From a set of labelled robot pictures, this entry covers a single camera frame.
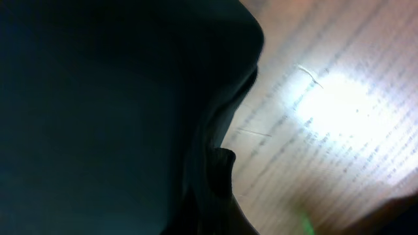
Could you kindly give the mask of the black t-shirt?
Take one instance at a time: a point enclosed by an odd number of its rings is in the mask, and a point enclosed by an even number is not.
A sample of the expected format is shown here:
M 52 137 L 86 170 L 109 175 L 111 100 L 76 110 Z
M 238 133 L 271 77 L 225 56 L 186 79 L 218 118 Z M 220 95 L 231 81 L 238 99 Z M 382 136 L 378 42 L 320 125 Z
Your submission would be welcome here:
M 263 42 L 239 1 L 2 1 L 1 233 L 255 234 L 221 144 Z

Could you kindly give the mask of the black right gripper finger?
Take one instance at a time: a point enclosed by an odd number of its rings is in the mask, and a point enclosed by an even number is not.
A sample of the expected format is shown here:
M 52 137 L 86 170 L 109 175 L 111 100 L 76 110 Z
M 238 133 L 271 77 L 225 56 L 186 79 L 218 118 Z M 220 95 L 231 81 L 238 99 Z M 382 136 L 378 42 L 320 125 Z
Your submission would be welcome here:
M 417 192 L 388 200 L 341 231 L 343 235 L 417 235 Z

